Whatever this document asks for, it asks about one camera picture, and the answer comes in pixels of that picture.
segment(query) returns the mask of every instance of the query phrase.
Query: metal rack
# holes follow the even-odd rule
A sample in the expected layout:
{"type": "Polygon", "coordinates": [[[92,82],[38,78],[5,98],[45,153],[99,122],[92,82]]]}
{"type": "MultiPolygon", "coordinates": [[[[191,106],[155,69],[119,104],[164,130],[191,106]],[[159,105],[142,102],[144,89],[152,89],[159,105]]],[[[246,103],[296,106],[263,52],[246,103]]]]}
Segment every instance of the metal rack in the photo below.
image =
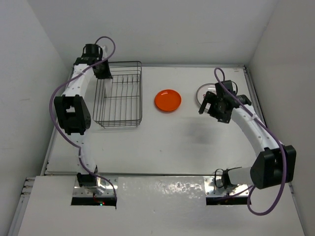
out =
{"type": "Polygon", "coordinates": [[[138,126],[142,120],[142,64],[109,63],[113,79],[97,80],[93,120],[100,126],[138,126]]]}

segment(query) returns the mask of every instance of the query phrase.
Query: white enclosure wall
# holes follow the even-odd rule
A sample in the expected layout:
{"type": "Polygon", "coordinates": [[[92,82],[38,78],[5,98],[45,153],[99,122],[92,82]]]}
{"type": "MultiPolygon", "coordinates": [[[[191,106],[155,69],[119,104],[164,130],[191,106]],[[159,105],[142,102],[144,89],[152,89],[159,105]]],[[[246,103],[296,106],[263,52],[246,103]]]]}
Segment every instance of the white enclosure wall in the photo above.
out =
{"type": "Polygon", "coordinates": [[[117,43],[113,60],[247,64],[278,0],[28,1],[70,65],[101,35],[117,43]]]}
{"type": "Polygon", "coordinates": [[[268,126],[297,150],[293,187],[315,235],[315,1],[281,0],[250,69],[268,126]]]}
{"type": "Polygon", "coordinates": [[[7,234],[28,176],[40,173],[52,123],[48,101],[67,79],[26,0],[0,2],[0,236],[7,234]]]}

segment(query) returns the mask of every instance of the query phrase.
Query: white table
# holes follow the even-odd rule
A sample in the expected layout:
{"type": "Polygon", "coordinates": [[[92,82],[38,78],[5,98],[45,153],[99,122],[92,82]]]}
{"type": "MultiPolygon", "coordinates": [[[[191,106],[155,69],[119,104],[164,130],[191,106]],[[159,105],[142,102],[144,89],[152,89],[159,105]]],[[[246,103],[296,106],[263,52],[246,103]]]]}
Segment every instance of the white table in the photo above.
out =
{"type": "MultiPolygon", "coordinates": [[[[239,94],[250,97],[259,108],[243,67],[224,71],[227,80],[238,84],[239,94]]],[[[89,141],[99,171],[208,175],[217,168],[250,166],[256,157],[239,127],[234,122],[222,124],[198,114],[196,90],[202,84],[215,82],[213,68],[143,67],[140,126],[133,130],[104,130],[92,124],[89,141]],[[173,113],[161,113],[154,106],[155,95],[163,89],[177,90],[182,96],[181,106],[173,113]]],[[[91,82],[86,96],[90,111],[94,88],[91,82]]],[[[120,177],[117,210],[110,206],[71,206],[75,176],[64,174],[75,174],[76,158],[77,150],[54,132],[43,173],[56,176],[36,177],[28,203],[21,205],[27,205],[25,215],[21,217],[20,213],[19,223],[12,227],[19,236],[304,235],[287,185],[275,210],[262,217],[252,215],[247,206],[206,206],[203,178],[196,176],[120,177]]],[[[266,210],[278,189],[275,186],[255,191],[253,209],[266,210]]]]}
{"type": "MultiPolygon", "coordinates": [[[[243,67],[224,68],[238,94],[249,93],[243,67]]],[[[199,115],[197,89],[215,83],[214,68],[143,67],[143,118],[133,130],[105,130],[95,122],[90,128],[92,156],[101,173],[208,175],[217,168],[251,166],[255,153],[240,128],[217,122],[208,114],[199,115]],[[174,89],[182,104],[165,114],[154,105],[155,95],[174,89]]],[[[85,101],[93,111],[95,81],[91,81],[85,101]]],[[[52,137],[46,174],[76,173],[77,149],[60,134],[52,137]]]]}
{"type": "MultiPolygon", "coordinates": [[[[202,177],[120,177],[117,210],[71,206],[74,180],[36,177],[18,235],[304,235],[288,187],[272,213],[255,216],[247,206],[206,206],[202,177]]],[[[266,210],[278,188],[254,192],[252,207],[266,210]]]]}

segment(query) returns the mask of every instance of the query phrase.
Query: orange plate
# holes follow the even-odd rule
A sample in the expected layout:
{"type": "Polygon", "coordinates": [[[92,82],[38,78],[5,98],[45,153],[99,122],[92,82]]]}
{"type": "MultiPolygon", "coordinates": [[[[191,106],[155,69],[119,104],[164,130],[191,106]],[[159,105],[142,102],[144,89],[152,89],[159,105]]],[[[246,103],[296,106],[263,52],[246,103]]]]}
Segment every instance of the orange plate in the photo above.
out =
{"type": "Polygon", "coordinates": [[[164,112],[172,112],[180,106],[182,98],[176,91],[166,89],[156,95],[154,102],[160,110],[164,112]]]}

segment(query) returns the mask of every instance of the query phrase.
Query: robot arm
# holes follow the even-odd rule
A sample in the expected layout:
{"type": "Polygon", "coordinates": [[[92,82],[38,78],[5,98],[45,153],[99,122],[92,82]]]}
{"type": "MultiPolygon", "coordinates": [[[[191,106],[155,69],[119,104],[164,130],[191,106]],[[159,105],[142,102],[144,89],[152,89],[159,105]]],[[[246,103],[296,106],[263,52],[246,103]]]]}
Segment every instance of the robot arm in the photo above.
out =
{"type": "MultiPolygon", "coordinates": [[[[81,146],[80,160],[90,172],[96,173],[97,166],[92,159],[89,142],[86,142],[87,130],[91,126],[91,115],[84,97],[88,84],[93,77],[106,79],[105,85],[111,86],[110,79],[112,79],[112,76],[108,61],[86,70],[90,65],[106,58],[106,53],[103,53],[105,47],[86,44],[84,50],[82,56],[77,58],[74,64],[72,78],[82,75],[70,82],[61,96],[55,97],[54,105],[60,127],[64,129],[73,143],[81,146]]],[[[81,185],[95,186],[95,178],[89,175],[79,160],[77,177],[81,185]]]]}
{"type": "MultiPolygon", "coordinates": [[[[236,95],[231,81],[223,81],[222,83],[236,95]]],[[[253,113],[253,117],[241,108],[230,95],[226,94],[219,83],[216,84],[216,94],[209,91],[206,93],[199,110],[199,113],[202,114],[207,103],[210,103],[211,106],[208,111],[210,116],[223,123],[229,123],[232,119],[244,132],[257,156],[252,167],[223,171],[222,184],[224,188],[237,184],[248,184],[263,189],[281,184],[283,162],[277,142],[254,120],[259,118],[249,99],[245,95],[239,95],[237,98],[253,113]]],[[[283,148],[287,162],[286,182],[290,182],[293,180],[296,151],[292,146],[284,146],[283,148]]]]}

